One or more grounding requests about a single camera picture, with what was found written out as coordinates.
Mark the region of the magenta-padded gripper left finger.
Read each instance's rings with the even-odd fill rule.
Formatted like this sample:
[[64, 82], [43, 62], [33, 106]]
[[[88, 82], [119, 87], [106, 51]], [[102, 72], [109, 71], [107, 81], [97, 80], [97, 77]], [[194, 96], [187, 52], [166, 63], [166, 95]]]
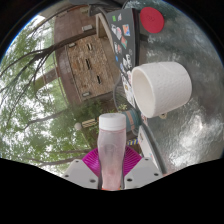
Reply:
[[80, 187], [98, 188], [100, 162], [98, 150], [93, 149], [83, 159], [74, 159], [62, 177]]

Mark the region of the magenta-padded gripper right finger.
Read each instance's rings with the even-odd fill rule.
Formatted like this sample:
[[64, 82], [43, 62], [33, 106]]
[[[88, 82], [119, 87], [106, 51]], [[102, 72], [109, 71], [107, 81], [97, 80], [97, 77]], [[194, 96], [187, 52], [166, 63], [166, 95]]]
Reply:
[[123, 188], [135, 189], [163, 177], [151, 158], [141, 157], [134, 149], [126, 147], [123, 160]]

